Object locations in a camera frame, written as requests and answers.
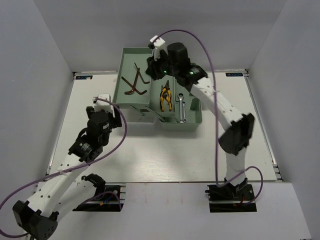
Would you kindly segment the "long brown hex key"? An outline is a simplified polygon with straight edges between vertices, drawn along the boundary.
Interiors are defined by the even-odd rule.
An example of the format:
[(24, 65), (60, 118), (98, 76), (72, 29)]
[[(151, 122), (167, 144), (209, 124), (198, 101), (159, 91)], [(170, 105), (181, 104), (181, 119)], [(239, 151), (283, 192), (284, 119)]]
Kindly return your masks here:
[(139, 77), (139, 72), (138, 72), (138, 70), (136, 70), (136, 75), (135, 75), (135, 78), (134, 78), (133, 86), (131, 87), (131, 90), (124, 92), (125, 95), (131, 95), (131, 94), (133, 94), (133, 92), (134, 92), (135, 89), (136, 89), (138, 77)]

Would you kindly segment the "yellow needle-nose pliers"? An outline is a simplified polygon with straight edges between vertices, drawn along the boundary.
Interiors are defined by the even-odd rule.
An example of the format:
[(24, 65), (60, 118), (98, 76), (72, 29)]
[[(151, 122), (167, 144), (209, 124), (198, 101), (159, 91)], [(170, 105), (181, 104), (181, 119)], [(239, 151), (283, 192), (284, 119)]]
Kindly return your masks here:
[(167, 90), (167, 96), (166, 96), (165, 100), (167, 101), (168, 106), (169, 106), (169, 111), (171, 112), (173, 109), (173, 106), (172, 106), (172, 93), (171, 93), (171, 89), (170, 89), (169, 80), (166, 81), (166, 84), (164, 85), (164, 87)]

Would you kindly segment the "thin brown hex key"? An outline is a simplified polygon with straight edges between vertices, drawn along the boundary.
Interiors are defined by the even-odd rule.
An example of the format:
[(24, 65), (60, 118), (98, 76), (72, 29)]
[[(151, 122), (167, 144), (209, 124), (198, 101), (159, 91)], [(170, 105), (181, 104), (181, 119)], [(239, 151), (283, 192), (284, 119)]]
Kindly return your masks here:
[(131, 87), (131, 90), (130, 91), (126, 91), (124, 94), (125, 95), (131, 95), (133, 92), (136, 92), (138, 93), (139, 95), (144, 95), (146, 94), (148, 91), (147, 90), (144, 90), (144, 91), (139, 91), (136, 89), (135, 86), (133, 86), (127, 79), (125, 79), (123, 76), (121, 77), (121, 79), (126, 83), (128, 84), (130, 87)]

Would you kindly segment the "green plastic toolbox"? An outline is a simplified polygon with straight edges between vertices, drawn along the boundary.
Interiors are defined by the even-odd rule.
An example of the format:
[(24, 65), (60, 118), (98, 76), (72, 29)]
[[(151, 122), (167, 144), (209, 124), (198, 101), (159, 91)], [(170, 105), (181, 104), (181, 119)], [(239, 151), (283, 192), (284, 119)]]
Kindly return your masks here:
[[(159, 120), (162, 129), (165, 131), (196, 131), (203, 122), (201, 102), (181, 87), (172, 76), (165, 76), (160, 80), (153, 80), (148, 76), (146, 74), (147, 58), (151, 55), (149, 48), (123, 48), (113, 102), (121, 108), (123, 113), (127, 114), (127, 121), (138, 123), (141, 120)], [(130, 95), (125, 94), (126, 91), (130, 91), (132, 88), (121, 77), (127, 79), (132, 85), (134, 84), (137, 72), (134, 63), (140, 68), (144, 80), (150, 81), (149, 84), (143, 84), (140, 76), (138, 77), (136, 89), (140, 92), (147, 90), (147, 93), (143, 95), (139, 95), (135, 91)], [(164, 112), (162, 112), (160, 109), (160, 93), (167, 80), (169, 80), (171, 90), (172, 111), (169, 111), (169, 105), (164, 100)], [(180, 122), (178, 93), (183, 93), (187, 122)]]

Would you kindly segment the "large silver ratchet wrench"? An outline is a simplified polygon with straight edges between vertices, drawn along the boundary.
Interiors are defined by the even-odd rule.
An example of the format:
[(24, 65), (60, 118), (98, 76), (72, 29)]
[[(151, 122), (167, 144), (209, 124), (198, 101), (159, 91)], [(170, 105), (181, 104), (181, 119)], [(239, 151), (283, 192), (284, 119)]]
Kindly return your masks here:
[(178, 93), (177, 95), (178, 100), (179, 100), (179, 118), (180, 118), (180, 122), (183, 123), (184, 122), (184, 117), (183, 117), (183, 98), (184, 95), (183, 93)]

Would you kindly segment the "yellow combination pliers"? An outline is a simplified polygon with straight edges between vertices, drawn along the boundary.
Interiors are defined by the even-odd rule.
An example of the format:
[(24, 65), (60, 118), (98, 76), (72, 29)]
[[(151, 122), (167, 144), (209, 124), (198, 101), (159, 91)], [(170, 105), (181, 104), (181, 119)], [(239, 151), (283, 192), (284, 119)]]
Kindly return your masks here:
[(161, 92), (160, 92), (160, 100), (159, 100), (159, 107), (160, 107), (160, 110), (162, 112), (165, 111), (165, 108), (164, 108), (164, 100), (167, 98), (167, 89), (162, 85), (161, 86)]

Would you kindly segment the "small silver combination wrench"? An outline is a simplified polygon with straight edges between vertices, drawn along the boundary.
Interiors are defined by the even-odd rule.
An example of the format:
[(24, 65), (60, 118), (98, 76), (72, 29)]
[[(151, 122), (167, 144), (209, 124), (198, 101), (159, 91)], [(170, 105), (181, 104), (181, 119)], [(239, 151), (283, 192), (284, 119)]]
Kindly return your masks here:
[(183, 101), (182, 102), (182, 120), (184, 123), (187, 122), (187, 118), (186, 118), (186, 103)]

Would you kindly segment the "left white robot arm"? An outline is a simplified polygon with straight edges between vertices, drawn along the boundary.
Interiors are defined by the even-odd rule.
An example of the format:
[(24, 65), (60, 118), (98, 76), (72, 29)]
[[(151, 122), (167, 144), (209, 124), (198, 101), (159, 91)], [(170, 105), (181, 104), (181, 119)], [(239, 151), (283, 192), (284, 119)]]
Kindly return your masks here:
[(80, 131), (57, 171), (49, 175), (40, 190), (12, 207), (17, 225), (35, 240), (49, 239), (64, 214), (89, 197), (99, 200), (105, 196), (106, 182), (97, 174), (82, 173), (100, 158), (112, 130), (127, 123), (114, 104), (88, 106), (86, 113), (87, 126)]

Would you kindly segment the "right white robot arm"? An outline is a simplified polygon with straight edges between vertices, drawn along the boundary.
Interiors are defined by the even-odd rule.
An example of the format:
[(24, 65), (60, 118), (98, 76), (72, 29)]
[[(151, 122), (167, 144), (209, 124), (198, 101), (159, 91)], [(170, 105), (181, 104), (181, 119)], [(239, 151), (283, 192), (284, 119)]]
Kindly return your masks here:
[(187, 48), (181, 42), (166, 45), (165, 42), (149, 43), (152, 55), (147, 59), (145, 71), (153, 80), (172, 76), (191, 95), (198, 98), (217, 118), (224, 132), (218, 137), (226, 154), (226, 195), (236, 200), (244, 193), (248, 183), (245, 174), (245, 156), (253, 135), (255, 117), (235, 108), (220, 92), (214, 82), (199, 65), (192, 63)]

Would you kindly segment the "left blue table label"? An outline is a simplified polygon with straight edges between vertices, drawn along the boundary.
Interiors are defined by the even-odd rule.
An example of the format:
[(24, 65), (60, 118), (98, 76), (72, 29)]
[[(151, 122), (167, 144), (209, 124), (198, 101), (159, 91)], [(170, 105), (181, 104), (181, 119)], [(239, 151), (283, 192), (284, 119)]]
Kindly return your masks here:
[(92, 75), (78, 75), (75, 77), (76, 80), (91, 80), (92, 78)]

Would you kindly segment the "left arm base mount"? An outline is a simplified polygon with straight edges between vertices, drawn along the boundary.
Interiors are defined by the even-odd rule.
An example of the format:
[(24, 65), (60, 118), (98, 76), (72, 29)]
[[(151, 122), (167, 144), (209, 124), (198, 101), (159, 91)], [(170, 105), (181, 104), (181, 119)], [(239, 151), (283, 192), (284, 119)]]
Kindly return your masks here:
[(73, 212), (121, 212), (125, 203), (125, 184), (106, 183), (102, 177), (93, 173), (83, 175), (81, 181), (94, 187), (94, 195), (73, 209)]

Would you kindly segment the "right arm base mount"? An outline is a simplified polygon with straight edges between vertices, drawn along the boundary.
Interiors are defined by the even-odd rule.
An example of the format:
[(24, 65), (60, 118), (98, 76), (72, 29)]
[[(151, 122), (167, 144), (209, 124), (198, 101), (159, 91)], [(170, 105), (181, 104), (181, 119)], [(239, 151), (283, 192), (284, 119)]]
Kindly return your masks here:
[(231, 183), (223, 187), (216, 184), (207, 186), (209, 211), (211, 213), (253, 213), (257, 212), (255, 194), (248, 179), (233, 186)]

